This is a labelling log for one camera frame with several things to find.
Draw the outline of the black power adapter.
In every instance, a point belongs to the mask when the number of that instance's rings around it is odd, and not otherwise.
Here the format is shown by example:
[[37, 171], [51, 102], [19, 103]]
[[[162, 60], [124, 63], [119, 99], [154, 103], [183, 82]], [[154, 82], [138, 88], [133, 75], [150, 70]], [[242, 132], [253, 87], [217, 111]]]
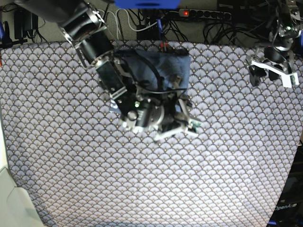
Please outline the black power adapter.
[[18, 9], [14, 12], [14, 36], [15, 39], [33, 39], [34, 31], [38, 29], [38, 16], [25, 10]]

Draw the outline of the red black clamp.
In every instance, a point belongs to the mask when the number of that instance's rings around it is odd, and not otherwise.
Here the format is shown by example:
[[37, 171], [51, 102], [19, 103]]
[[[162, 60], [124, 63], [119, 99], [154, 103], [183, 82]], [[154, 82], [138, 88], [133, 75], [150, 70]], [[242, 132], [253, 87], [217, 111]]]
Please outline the red black clamp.
[[161, 48], [161, 51], [163, 53], [168, 53], [169, 52], [169, 44], [168, 44], [168, 42], [161, 42], [160, 48]]

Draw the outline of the fan patterned table cloth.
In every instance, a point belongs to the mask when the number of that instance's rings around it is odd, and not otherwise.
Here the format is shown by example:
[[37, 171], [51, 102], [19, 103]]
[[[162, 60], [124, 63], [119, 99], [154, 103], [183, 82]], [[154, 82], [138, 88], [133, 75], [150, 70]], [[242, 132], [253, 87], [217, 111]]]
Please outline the fan patterned table cloth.
[[170, 45], [190, 54], [196, 138], [125, 130], [67, 42], [1, 51], [8, 165], [45, 225], [267, 225], [303, 131], [303, 87], [252, 87], [253, 49]]

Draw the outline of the blue grey T-shirt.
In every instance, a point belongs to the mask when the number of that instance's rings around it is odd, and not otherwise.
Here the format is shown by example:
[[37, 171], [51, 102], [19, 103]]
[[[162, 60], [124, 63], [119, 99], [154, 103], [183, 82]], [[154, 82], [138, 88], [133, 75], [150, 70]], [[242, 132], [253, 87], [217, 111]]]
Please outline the blue grey T-shirt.
[[185, 50], [150, 52], [119, 50], [114, 59], [125, 72], [122, 80], [130, 92], [128, 103], [150, 102], [173, 115], [180, 112], [178, 99], [189, 84], [190, 56]]

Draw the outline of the blue box overhead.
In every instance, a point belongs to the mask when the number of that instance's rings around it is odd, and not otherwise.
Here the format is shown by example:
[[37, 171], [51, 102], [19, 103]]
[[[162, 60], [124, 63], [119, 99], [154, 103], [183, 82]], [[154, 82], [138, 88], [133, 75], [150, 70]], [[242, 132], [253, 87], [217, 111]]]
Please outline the blue box overhead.
[[180, 0], [115, 0], [122, 9], [176, 9]]

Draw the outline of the black power strip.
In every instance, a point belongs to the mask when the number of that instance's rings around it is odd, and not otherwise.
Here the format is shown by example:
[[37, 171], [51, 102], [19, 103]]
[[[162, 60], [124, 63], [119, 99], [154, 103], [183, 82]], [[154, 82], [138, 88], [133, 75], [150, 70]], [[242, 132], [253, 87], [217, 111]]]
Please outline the black power strip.
[[223, 11], [201, 10], [201, 9], [179, 9], [178, 14], [180, 17], [188, 17], [194, 19], [218, 19], [218, 20], [231, 20], [232, 14]]

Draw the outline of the black OpenArm base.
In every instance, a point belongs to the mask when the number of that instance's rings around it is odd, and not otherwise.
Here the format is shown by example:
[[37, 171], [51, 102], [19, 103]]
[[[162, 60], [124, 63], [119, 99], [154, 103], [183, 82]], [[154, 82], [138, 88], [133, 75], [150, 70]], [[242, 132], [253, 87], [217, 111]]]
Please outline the black OpenArm base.
[[268, 227], [301, 227], [303, 225], [303, 146], [294, 157], [288, 179]]

